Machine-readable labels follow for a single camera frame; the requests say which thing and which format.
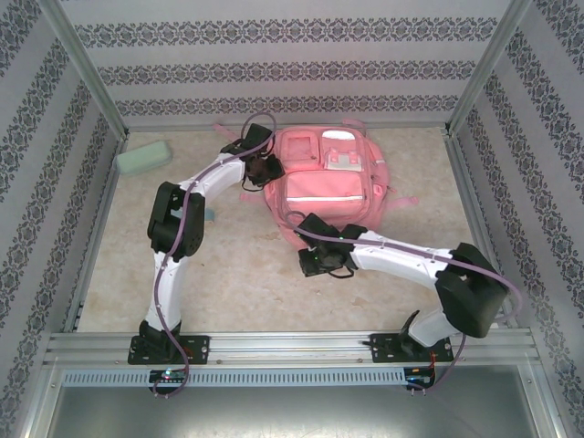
black mounting plate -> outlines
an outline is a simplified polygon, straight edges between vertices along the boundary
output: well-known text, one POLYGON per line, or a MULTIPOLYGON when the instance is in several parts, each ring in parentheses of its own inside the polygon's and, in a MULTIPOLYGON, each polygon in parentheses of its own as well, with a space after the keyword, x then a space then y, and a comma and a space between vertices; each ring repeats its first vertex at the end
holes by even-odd
POLYGON ((396 362, 430 362, 430 352, 436 356, 436 362, 452 362, 454 359, 452 344, 450 339, 441 339, 429 348, 420 347, 412 355, 395 349, 392 346, 400 345, 399 333, 372 333, 369 337, 371 346, 371 356, 373 363, 396 363, 396 362))
MULTIPOLYGON (((206 365, 209 358, 209 340, 208 336, 180 336, 179 343, 184 348, 191 365, 206 365)), ((180 365, 183 364, 183 357, 177 351, 171 360, 163 359, 159 351, 143 337, 134 336, 131 339, 128 363, 130 365, 180 365)))

wall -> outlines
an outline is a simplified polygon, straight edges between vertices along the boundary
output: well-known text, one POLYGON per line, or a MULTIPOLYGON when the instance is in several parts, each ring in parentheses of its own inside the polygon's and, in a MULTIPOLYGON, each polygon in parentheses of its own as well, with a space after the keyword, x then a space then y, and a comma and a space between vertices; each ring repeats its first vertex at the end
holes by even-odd
POLYGON ((64 1, 131 128, 448 121, 509 0, 64 1))
POLYGON ((60 331, 117 139, 30 0, 0 4, 0 437, 60 331))
POLYGON ((569 436, 584 435, 583 12, 535 1, 458 133, 569 436))

backpack pocket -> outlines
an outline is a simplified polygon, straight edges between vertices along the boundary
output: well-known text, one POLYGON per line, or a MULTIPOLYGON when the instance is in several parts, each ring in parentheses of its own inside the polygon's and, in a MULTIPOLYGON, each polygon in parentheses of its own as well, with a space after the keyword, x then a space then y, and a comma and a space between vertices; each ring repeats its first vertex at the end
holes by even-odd
POLYGON ((310 171, 320 167, 318 137, 309 130, 282 133, 277 157, 286 172, 310 171))
POLYGON ((359 216, 369 204, 359 172, 295 172, 285 178, 285 211, 314 213, 326 219, 359 216))

green sponge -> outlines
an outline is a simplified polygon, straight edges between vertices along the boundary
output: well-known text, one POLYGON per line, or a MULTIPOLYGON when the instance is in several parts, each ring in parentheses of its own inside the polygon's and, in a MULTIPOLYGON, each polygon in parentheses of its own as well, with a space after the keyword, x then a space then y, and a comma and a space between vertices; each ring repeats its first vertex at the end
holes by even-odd
POLYGON ((121 153, 116 158, 116 163, 120 174, 135 175, 162 166, 171 160, 172 151, 166 141, 156 141, 133 151, 121 153))

aluminum frame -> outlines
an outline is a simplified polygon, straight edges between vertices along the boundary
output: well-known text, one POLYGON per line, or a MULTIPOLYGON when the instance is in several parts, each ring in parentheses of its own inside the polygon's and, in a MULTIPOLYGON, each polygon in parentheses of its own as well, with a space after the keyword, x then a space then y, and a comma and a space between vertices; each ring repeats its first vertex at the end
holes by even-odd
POLYGON ((59 0, 38 0, 38 5, 67 51, 79 75, 87 84, 91 96, 98 103, 118 140, 124 140, 128 133, 120 111, 111 98, 106 85, 93 65, 87 50, 79 39, 59 0))
MULTIPOLYGON (((118 146, 116 147, 116 155, 124 153, 128 147, 128 138, 125 137, 118 141, 118 146)), ((63 331, 71 332, 76 329, 76 321, 78 319, 79 308, 82 301, 89 290, 89 284, 91 282, 91 276, 93 274, 93 267, 98 259, 99 243, 103 237, 103 233, 106 228, 106 222, 108 220, 108 214, 110 213, 111 203, 113 201, 113 196, 116 192, 116 186, 118 185, 118 179, 120 178, 120 171, 118 166, 114 163, 113 169, 109 174, 109 178, 106 182, 106 192, 99 206, 97 225, 89 237, 89 253, 86 257, 83 267, 81 267, 81 274, 79 275, 79 281, 77 288, 71 299, 71 305, 67 318, 65 319, 65 324, 63 325, 63 331)))
MULTIPOLYGON (((373 363, 370 348, 362 344, 362 341, 369 339, 370 334, 368 331, 207 334, 211 338, 208 364, 193 365, 193 373, 209 370, 253 370, 256 374, 274 373, 275 370, 402 372, 404 367, 428 365, 426 362, 373 363)), ((111 375, 113 370, 144 372, 167 368, 163 365, 149 367, 128 364, 130 339, 131 334, 120 333, 51 335, 20 436, 37 438, 48 435, 60 390, 70 371, 97 370, 98 373, 111 375)), ((460 340, 460 336, 451 338, 454 350, 460 345, 460 340)), ((529 328, 492 328, 485 339, 469 338, 457 366, 482 365, 517 366, 539 436, 566 436, 529 328)), ((87 386, 112 385, 106 379, 103 384, 92 382, 87 386)), ((280 385, 274 382, 264 386, 280 385)))
POLYGON ((519 22, 530 5, 531 0, 511 0, 509 2, 509 6, 501 17, 493 37, 454 107, 453 115, 448 122, 450 132, 456 133, 464 125, 466 116, 475 104, 476 98, 481 89, 483 89, 493 68, 495 68, 497 60, 505 52, 505 46, 515 33, 519 22))
MULTIPOLYGON (((338 123, 303 123, 306 125, 316 124, 318 126, 330 125, 338 126, 338 123)), ((297 123, 278 123, 277 127, 279 130, 288 128, 290 126, 297 126, 297 123)), ((232 132, 239 132, 241 130, 240 125, 234 124, 224 124, 222 125, 232 132)), ((442 128, 444 126, 443 121, 378 121, 378 122, 367 122, 368 130, 376 129, 393 129, 393 128, 442 128)), ((133 132, 176 132, 176 131, 206 131, 214 130, 213 126, 209 124, 205 125, 194 125, 194 124, 180 124, 180 125, 148 125, 148 126, 130 126, 129 133, 133 132)))

